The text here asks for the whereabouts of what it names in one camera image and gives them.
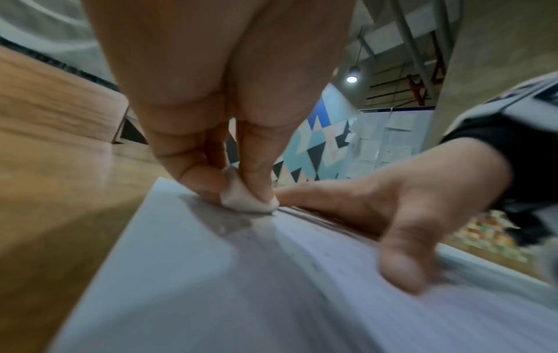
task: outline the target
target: fingernail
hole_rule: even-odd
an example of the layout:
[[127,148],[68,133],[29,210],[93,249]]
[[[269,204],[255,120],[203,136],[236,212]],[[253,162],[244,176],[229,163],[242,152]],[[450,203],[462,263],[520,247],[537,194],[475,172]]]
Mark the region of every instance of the fingernail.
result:
[[418,294],[427,286],[424,269],[406,255],[382,256],[380,272],[395,287],[411,294]]

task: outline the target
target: black sleeve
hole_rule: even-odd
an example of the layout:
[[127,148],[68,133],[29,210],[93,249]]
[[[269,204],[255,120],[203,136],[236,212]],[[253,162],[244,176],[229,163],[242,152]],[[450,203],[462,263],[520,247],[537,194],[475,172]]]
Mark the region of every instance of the black sleeve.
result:
[[558,203],[558,76],[523,83],[460,118],[442,143],[476,138],[499,151],[513,170],[512,186],[492,207],[521,227],[510,235],[518,245],[552,235],[534,214]]

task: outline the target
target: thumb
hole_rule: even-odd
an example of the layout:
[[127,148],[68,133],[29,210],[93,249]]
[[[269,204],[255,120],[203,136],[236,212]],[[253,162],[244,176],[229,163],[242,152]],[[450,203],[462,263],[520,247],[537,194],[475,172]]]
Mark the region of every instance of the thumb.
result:
[[423,201],[403,203],[382,237],[380,273],[405,292],[428,286],[435,248],[446,232],[437,209]]
[[237,122],[239,172],[248,190],[263,202],[274,197],[271,171],[295,130],[296,126],[273,128]]

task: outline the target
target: hand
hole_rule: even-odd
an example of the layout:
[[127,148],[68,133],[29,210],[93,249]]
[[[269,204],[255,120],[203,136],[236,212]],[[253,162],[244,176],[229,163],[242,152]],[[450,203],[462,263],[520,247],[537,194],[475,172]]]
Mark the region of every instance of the hand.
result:
[[153,153],[211,201],[226,186],[228,121],[240,174],[273,198],[270,173],[337,65],[354,0],[85,0]]
[[342,220],[380,239],[380,272],[395,286],[423,291],[435,247],[512,182],[510,166],[470,138],[444,143],[369,177],[306,183],[276,190],[282,206]]

